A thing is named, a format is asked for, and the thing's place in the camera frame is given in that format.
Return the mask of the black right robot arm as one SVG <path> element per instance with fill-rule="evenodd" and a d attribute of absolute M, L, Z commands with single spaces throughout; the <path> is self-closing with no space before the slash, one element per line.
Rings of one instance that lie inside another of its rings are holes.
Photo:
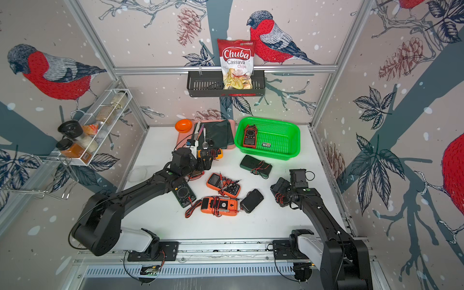
<path fill-rule="evenodd" d="M 305 169 L 292 169 L 290 179 L 279 178 L 271 191 L 278 204 L 295 204 L 315 230 L 293 230 L 286 242 L 274 241 L 274 258 L 309 259 L 308 263 L 294 266 L 296 282 L 307 281 L 312 273 L 310 267 L 314 266 L 326 290 L 373 289 L 368 247 L 339 225 L 321 194 L 309 187 L 306 173 Z"/>

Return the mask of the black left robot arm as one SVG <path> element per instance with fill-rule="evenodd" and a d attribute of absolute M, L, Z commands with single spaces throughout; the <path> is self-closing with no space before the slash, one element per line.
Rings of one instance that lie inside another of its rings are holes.
<path fill-rule="evenodd" d="M 151 199 L 185 184 L 192 173 L 210 170 L 212 161 L 221 153 L 221 149 L 212 146 L 197 153 L 180 147 L 172 152 L 172 160 L 146 181 L 110 196 L 94 194 L 70 230 L 70 237 L 95 256 L 110 251 L 135 251 L 150 259 L 158 257 L 159 237 L 147 229 L 122 227 L 123 218 Z"/>

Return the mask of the red clamp multimeter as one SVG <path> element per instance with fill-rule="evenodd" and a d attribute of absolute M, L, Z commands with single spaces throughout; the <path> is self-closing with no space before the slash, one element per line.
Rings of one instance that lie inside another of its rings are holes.
<path fill-rule="evenodd" d="M 255 149 L 257 147 L 257 127 L 256 125 L 247 125 L 244 130 L 243 146 Z"/>

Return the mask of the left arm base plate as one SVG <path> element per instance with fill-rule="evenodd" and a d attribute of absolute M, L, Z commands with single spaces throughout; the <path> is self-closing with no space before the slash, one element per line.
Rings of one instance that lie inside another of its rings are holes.
<path fill-rule="evenodd" d="M 132 251 L 128 254 L 129 262 L 172 262 L 176 260 L 180 243 L 174 242 L 155 242 L 144 252 Z"/>

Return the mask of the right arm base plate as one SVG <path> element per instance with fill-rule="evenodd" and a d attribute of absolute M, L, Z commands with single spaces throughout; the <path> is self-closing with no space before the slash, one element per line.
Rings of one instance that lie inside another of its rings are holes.
<path fill-rule="evenodd" d="M 273 240 L 271 245 L 275 260 L 312 260 L 308 255 L 304 254 L 301 249 L 299 249 L 298 243 L 291 239 Z"/>

